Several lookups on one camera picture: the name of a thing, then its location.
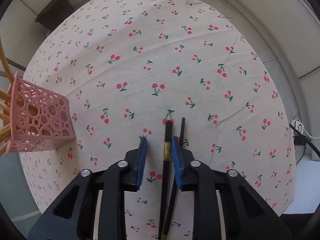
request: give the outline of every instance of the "black chopstick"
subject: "black chopstick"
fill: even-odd
[[[179,146],[180,146],[181,149],[183,148],[184,126],[185,126],[185,118],[182,117],[180,140],[179,140]],[[177,183],[176,183],[176,178],[174,177],[173,184],[172,184],[172,190],[171,190],[171,196],[170,196],[170,202],[169,202],[169,208],[168,208],[168,212],[167,212],[167,218],[165,220],[162,237],[159,238],[160,240],[166,240],[167,239],[167,235],[169,233],[169,228],[170,228],[170,225],[171,225],[171,218],[172,218],[172,214],[173,214],[174,202],[176,200],[177,189],[178,189],[178,186],[177,186]]]
[[[162,171],[162,190],[161,190],[161,203],[160,203],[160,220],[159,220],[159,233],[158,238],[161,239],[164,215],[165,215],[165,204],[167,201],[168,193],[168,182],[170,173],[170,150],[171,150],[171,136],[172,136],[172,122],[168,120],[165,123],[165,134],[164,134],[164,150],[163,150],[163,171]]]

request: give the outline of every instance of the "pink pen holder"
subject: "pink pen holder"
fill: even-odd
[[[17,73],[8,93],[11,138],[6,152],[33,152],[56,149],[75,138],[68,99],[32,84]]]

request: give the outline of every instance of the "metal bolt head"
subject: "metal bolt head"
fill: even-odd
[[[200,161],[194,160],[190,163],[192,167],[199,167],[201,165]]]
[[[236,170],[230,170],[230,171],[228,171],[228,175],[230,177],[236,177],[236,176],[238,176],[238,172]]]
[[[90,173],[91,173],[91,171],[90,170],[82,170],[81,172],[80,172],[80,174],[81,174],[81,176],[82,177],[87,177],[87,176],[89,176],[90,175]]]
[[[123,167],[126,167],[128,165],[128,162],[127,161],[119,161],[118,162],[118,166],[120,168],[123,168]]]

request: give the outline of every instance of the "brown trash bin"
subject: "brown trash bin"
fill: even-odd
[[[69,0],[52,0],[38,15],[35,22],[53,32],[75,9]]]

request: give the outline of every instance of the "cherry print tablecloth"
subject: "cherry print tablecloth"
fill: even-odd
[[[157,238],[164,123],[219,171],[242,176],[280,215],[293,200],[295,153],[276,87],[259,56],[213,7],[198,0],[92,0],[35,53],[24,78],[67,96],[76,140],[21,153],[43,212],[86,168],[100,171],[149,150],[139,192],[125,194],[129,239]],[[171,236],[192,234],[193,194],[179,192]]]

